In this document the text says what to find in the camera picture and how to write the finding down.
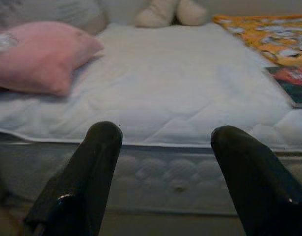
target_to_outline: plush toy foot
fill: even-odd
[[[136,16],[137,27],[160,28],[171,25],[179,0],[152,0],[149,7]]]
[[[208,21],[207,10],[195,0],[180,0],[176,15],[185,26],[200,26]]]

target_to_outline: white quilted mattress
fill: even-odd
[[[75,73],[71,95],[0,94],[0,132],[80,142],[95,122],[119,124],[124,145],[209,148],[214,128],[239,127],[277,151],[302,151],[302,110],[262,73],[271,66],[221,27],[111,24],[104,56]]]

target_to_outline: pillow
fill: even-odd
[[[0,87],[29,93],[69,94],[71,74],[103,46],[65,23],[27,23],[5,32],[16,40],[0,52]]]
[[[90,34],[107,25],[97,0],[0,0],[0,30],[36,21],[61,21]]]
[[[152,0],[151,4],[136,16],[137,27],[160,28],[170,26],[179,0]]]
[[[208,21],[207,10],[194,0],[180,0],[176,15],[185,26],[200,26]]]

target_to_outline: patterned blanket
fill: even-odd
[[[302,65],[302,15],[216,15],[214,22],[274,63]]]

